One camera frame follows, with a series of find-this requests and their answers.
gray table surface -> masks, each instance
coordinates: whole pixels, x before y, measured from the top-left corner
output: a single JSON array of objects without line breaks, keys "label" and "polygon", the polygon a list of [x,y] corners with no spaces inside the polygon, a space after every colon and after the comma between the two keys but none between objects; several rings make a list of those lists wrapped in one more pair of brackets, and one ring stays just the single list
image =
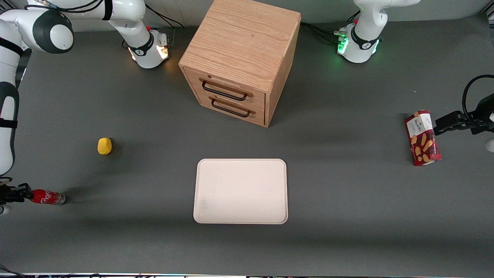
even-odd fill
[{"label": "gray table surface", "polygon": [[[178,29],[171,59],[151,70],[116,32],[77,33],[68,54],[33,54],[10,175],[72,202],[13,204],[0,218],[1,263],[18,272],[494,275],[492,134],[441,135],[443,161],[418,168],[403,123],[419,109],[434,119],[460,110],[466,83],[493,72],[485,17],[389,23],[365,64],[302,27],[268,129],[199,106],[177,66],[194,32]],[[469,107],[492,86],[472,87]],[[114,154],[98,155],[100,137],[114,138]],[[197,224],[203,158],[285,160],[288,221]]]}]

green indicator light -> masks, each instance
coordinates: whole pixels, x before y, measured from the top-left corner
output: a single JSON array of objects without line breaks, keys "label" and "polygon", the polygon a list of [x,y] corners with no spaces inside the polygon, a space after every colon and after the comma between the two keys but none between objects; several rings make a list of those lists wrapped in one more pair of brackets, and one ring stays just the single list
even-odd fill
[{"label": "green indicator light", "polygon": [[377,40],[377,42],[375,42],[375,46],[374,46],[374,50],[372,50],[372,54],[375,53],[378,44],[379,44],[379,40]]},{"label": "green indicator light", "polygon": [[343,43],[343,47],[342,47],[342,46],[338,47],[338,52],[339,52],[340,54],[345,53],[346,47],[347,47],[347,45],[348,45],[348,39],[347,39],[347,38],[345,38],[345,40],[344,40],[344,41],[342,41],[342,43]]}]

biscuit box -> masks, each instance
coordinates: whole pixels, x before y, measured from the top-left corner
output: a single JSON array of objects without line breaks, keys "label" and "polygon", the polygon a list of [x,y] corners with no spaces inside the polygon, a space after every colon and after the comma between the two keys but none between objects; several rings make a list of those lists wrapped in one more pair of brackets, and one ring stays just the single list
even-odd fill
[{"label": "biscuit box", "polygon": [[424,166],[441,160],[428,110],[415,112],[405,120],[405,126],[415,166]]}]

drawer handle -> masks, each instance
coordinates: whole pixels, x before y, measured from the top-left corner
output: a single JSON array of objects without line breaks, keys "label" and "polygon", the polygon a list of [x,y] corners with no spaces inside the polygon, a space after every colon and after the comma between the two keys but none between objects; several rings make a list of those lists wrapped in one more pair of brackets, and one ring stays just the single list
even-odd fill
[{"label": "drawer handle", "polygon": [[247,114],[240,114],[238,112],[235,112],[235,111],[232,111],[230,109],[226,109],[226,108],[223,108],[221,106],[218,106],[218,105],[214,104],[215,101],[216,101],[216,99],[214,99],[214,98],[211,99],[211,105],[214,108],[217,108],[219,110],[223,110],[223,111],[228,112],[228,113],[232,113],[232,114],[237,115],[237,116],[242,117],[242,118],[247,118],[250,115],[250,110],[247,110]]},{"label": "drawer handle", "polygon": [[208,88],[208,87],[206,87],[206,80],[203,81],[203,89],[206,90],[206,91],[208,91],[208,92],[215,93],[215,94],[218,94],[218,95],[222,95],[222,96],[225,96],[225,97],[228,97],[228,98],[231,98],[231,99],[234,99],[234,100],[238,100],[238,101],[244,101],[246,99],[246,97],[247,97],[247,94],[246,93],[244,94],[243,97],[236,97],[236,96],[233,96],[233,95],[229,95],[227,93],[223,93],[223,92],[217,91],[215,89]]}]

wood grain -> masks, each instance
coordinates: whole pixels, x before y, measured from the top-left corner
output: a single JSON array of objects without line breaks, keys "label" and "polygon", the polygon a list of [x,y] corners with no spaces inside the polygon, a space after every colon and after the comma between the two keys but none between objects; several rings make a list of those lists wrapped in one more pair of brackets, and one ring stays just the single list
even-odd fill
[{"label": "wood grain", "polygon": [[180,64],[268,93],[300,13],[250,0],[215,0]]},{"label": "wood grain", "polygon": [[[202,106],[268,127],[293,63],[301,15],[251,0],[215,0],[179,61]],[[234,100],[203,89],[207,87]],[[252,111],[247,118],[211,106],[210,98]]]},{"label": "wood grain", "polygon": [[[198,96],[199,96],[199,99],[200,99],[200,104],[202,106],[206,107],[206,108],[212,109],[214,111],[223,113],[223,114],[228,115],[228,116],[235,117],[237,119],[241,119],[241,120],[244,120],[244,121],[247,121],[247,122],[251,122],[251,123],[256,124],[256,125],[264,126],[264,112],[262,112],[262,111],[258,111],[258,110],[255,110],[255,109],[246,109],[246,108],[243,108],[243,107],[239,107],[236,103],[232,103],[232,102],[227,101],[227,100],[224,100],[224,99],[219,99],[219,98],[217,98],[215,96],[212,96],[212,95],[199,94]],[[228,112],[225,112],[223,110],[216,109],[215,107],[213,107],[211,105],[211,100],[213,98],[216,100],[216,105],[218,105],[218,106],[227,108],[229,110],[232,110],[232,111],[235,111],[235,112],[238,112],[238,113],[241,113],[241,114],[245,114],[247,111],[250,111],[250,114],[249,114],[248,117],[243,118],[243,117],[239,117],[237,115],[234,115],[232,113],[228,113]]]},{"label": "wood grain", "polygon": [[266,98],[266,109],[265,109],[266,126],[269,126],[269,124],[271,123],[271,119],[273,118],[276,105],[280,100],[280,96],[283,91],[283,88],[285,87],[288,74],[290,73],[291,65],[293,64],[293,56],[295,55],[295,46],[297,44],[299,27],[300,27],[300,20],[293,31],[291,42],[287,47],[287,51],[285,53],[283,62],[281,63],[281,66],[276,75],[276,79],[273,82],[269,97]]},{"label": "wood grain", "polygon": [[[246,91],[241,91],[236,88],[232,88],[229,84],[222,84],[221,82],[218,81],[212,81],[207,74],[204,73],[199,73],[190,69],[184,69],[188,78],[189,78],[189,85],[192,87],[192,90],[194,93],[197,94],[206,94],[206,95],[211,95],[214,96],[218,99],[223,99],[229,102],[232,102],[236,104],[237,106],[244,107],[247,109],[256,109],[258,111],[264,112],[264,103],[265,103],[265,94],[263,93],[258,93],[258,92],[246,92]],[[214,94],[211,92],[208,92],[203,89],[203,80],[206,80],[207,82],[207,87],[218,90],[220,92],[235,96],[235,97],[243,97],[244,94],[247,94],[247,97],[243,101],[238,101],[234,99],[227,98],[225,96],[221,96],[218,94]]]}]

